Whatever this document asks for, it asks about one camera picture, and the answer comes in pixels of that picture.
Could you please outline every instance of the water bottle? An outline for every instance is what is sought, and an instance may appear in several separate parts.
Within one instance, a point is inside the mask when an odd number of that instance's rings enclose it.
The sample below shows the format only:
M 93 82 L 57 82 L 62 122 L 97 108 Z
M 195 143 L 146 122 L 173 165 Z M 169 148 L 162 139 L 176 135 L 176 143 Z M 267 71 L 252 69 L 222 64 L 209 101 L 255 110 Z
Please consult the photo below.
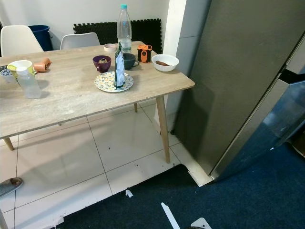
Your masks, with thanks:
M 26 67 L 17 68 L 17 81 L 22 88 L 27 99 L 38 99 L 41 96 L 41 90 L 38 86 L 35 76 L 29 73 Z
M 116 32 L 117 32 L 118 42 L 120 42 L 122 45 L 123 53 L 131 52 L 132 25 L 130 23 L 126 4 L 121 4 L 121 11 L 119 16 L 119 21 L 116 26 Z

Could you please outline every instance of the white wall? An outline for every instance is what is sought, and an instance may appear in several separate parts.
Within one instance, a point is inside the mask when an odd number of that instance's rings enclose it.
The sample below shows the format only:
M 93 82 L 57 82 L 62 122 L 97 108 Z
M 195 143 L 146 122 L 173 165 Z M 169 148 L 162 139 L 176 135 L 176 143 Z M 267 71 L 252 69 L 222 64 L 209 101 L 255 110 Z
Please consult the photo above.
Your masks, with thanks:
M 177 69 L 186 76 L 193 66 L 209 6 L 210 0 L 170 0 L 169 3 L 163 53 L 176 56 L 180 60 Z M 173 129 L 181 96 L 182 92 L 178 92 L 164 98 L 168 131 Z M 157 109 L 154 126 L 160 130 Z
M 48 25 L 54 49 L 73 34 L 73 24 L 117 21 L 120 4 L 127 4 L 131 20 L 162 20 L 165 32 L 169 0 L 1 0 L 0 20 L 5 25 Z

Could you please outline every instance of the slipper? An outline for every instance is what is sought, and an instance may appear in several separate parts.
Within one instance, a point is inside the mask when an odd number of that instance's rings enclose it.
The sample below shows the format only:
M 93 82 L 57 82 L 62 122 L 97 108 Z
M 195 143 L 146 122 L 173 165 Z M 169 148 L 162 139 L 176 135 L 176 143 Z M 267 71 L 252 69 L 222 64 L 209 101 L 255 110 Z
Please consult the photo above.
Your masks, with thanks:
M 0 183 L 0 198 L 15 191 L 23 184 L 23 180 L 19 177 L 11 178 Z

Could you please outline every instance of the yellow mug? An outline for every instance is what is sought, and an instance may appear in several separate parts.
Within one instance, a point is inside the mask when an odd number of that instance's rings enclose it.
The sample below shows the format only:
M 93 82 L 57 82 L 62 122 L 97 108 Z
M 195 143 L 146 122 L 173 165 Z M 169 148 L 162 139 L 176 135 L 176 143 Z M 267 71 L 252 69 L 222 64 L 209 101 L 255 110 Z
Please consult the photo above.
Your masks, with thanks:
M 14 61 L 12 63 L 9 63 L 7 68 L 11 71 L 15 79 L 17 79 L 18 74 L 17 74 L 17 68 L 18 67 L 26 67 L 29 71 L 29 73 L 33 74 L 35 76 L 34 70 L 33 70 L 33 63 L 31 61 Z

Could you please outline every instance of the patterned plate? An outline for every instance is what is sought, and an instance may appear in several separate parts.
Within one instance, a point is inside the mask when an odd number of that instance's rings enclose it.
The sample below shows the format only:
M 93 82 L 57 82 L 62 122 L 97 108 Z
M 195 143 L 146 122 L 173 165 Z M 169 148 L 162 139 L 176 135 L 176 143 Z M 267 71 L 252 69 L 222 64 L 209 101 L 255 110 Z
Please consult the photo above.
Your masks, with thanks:
M 114 86 L 114 72 L 101 73 L 95 80 L 95 86 L 98 89 L 105 92 L 122 92 L 125 91 L 133 85 L 133 78 L 125 73 L 125 83 L 123 87 L 115 88 Z

